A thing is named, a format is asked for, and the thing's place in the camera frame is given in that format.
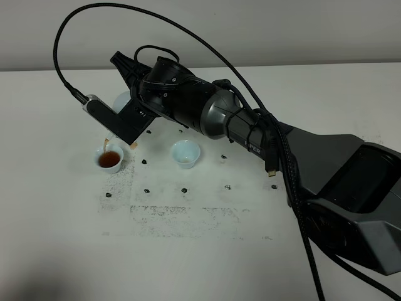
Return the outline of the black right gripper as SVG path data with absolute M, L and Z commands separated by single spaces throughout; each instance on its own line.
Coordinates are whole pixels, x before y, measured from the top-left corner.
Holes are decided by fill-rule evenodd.
M 156 118 L 161 118 L 155 110 L 148 108 L 140 95 L 142 80 L 151 72 L 152 67 L 117 51 L 110 62 L 117 68 L 130 91 L 130 100 L 117 115 L 120 123 L 119 138 L 138 138 Z

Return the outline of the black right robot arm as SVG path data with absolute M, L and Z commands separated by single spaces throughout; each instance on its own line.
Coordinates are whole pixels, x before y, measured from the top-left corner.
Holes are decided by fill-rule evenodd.
M 174 60 L 111 62 L 131 92 L 123 118 L 138 137 L 156 117 L 211 139 L 226 137 L 282 172 L 306 233 L 319 247 L 383 275 L 400 271 L 400 153 L 350 134 L 318 135 L 241 107 L 228 80 L 207 82 Z

